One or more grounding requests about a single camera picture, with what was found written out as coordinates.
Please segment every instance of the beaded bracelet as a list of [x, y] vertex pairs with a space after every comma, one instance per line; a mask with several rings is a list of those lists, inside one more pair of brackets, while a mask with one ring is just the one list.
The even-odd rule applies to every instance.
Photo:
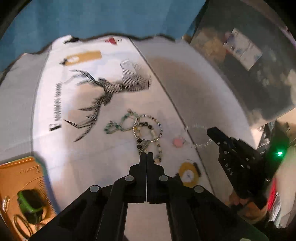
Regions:
[[[207, 131], [207, 128], [205, 126], [201, 126], [201, 125], [198, 125], [198, 124], [193, 125], [191, 128], [204, 129], [205, 131]], [[191, 128], [189, 126], [185, 126], [184, 130], [185, 130], [185, 132], [187, 132]], [[194, 144], [193, 146], [195, 148], [206, 147], [206, 146], [210, 145], [211, 142], [213, 142], [213, 140], [211, 138], [209, 138], [209, 140], [206, 143], [204, 143], [204, 144]]]
[[[141, 125], [140, 125], [140, 118], [142, 118], [142, 117], [147, 117], [147, 118], [150, 118], [151, 120], [154, 120], [156, 123], [157, 123], [157, 125], [161, 128], [161, 123], [159, 123], [158, 121], [157, 121], [157, 119], [155, 119], [153, 116], [151, 116], [151, 115], [145, 115], [145, 114], [143, 114], [143, 115], [139, 115], [136, 119], [135, 119], [135, 122], [134, 122], [134, 124], [133, 124], [133, 135], [135, 136], [135, 138], [137, 138], [137, 139], [139, 139], [140, 137], [139, 136], [137, 136], [136, 135], [136, 132], [135, 132], [135, 127], [136, 126], [148, 126], [149, 125], [149, 123], [148, 122], [144, 122], [144, 123], [142, 123], [141, 122]], [[161, 138], [161, 136], [163, 135], [163, 130], [162, 129], [160, 129], [160, 133], [159, 133], [159, 135], [158, 135], [158, 137], [156, 137], [155, 139], [153, 139], [153, 140], [145, 140], [145, 139], [143, 139], [143, 138], [140, 138], [142, 141], [149, 141], [149, 142], [156, 142], [156, 141], [158, 141], [160, 138]]]
[[[137, 129], [137, 131], [138, 132], [140, 132], [140, 130], [141, 130], [141, 128], [143, 127], [143, 126], [147, 126], [149, 129], [150, 129], [150, 133], [151, 133], [151, 135], [152, 135], [152, 138], [153, 139], [156, 139], [157, 138], [157, 136], [156, 136], [156, 134], [155, 134], [155, 131], [154, 131], [154, 129], [153, 129], [153, 126], [152, 125], [145, 125], [145, 123], [142, 123], [143, 125], [140, 125], [142, 122], [140, 122], [139, 123], [139, 125], [136, 127]], [[141, 152], [142, 151], [145, 151], [146, 149], [147, 149], [147, 147], [148, 147], [148, 145], [149, 145], [149, 143], [150, 143], [150, 141], [143, 141], [141, 138], [137, 138], [137, 149], [138, 149], [138, 151], [139, 151], [139, 154], [141, 154]], [[161, 146], [160, 146], [160, 144], [159, 144], [159, 142], [158, 141], [156, 141], [155, 142], [156, 143], [156, 145], [157, 145], [157, 148], [158, 148], [158, 151], [159, 151], [159, 154], [157, 155], [157, 157], [154, 159], [154, 162], [155, 163], [159, 163], [159, 162], [161, 162], [161, 157], [162, 157], [162, 153], [163, 153], [163, 151], [162, 151], [162, 149], [161, 149]]]
[[129, 131], [131, 130], [133, 127], [129, 127], [129, 128], [126, 128], [124, 129], [122, 127], [122, 124], [124, 123], [124, 121], [127, 119], [127, 118], [131, 118], [131, 116], [135, 116], [136, 118], [139, 116], [136, 112], [133, 112], [131, 109], [128, 109], [128, 113], [125, 114], [122, 118], [121, 118], [121, 121], [119, 124], [117, 124], [116, 122], [113, 122], [113, 121], [110, 121], [106, 127], [104, 128], [104, 131], [106, 132], [106, 134], [112, 134], [118, 130], [120, 131]]

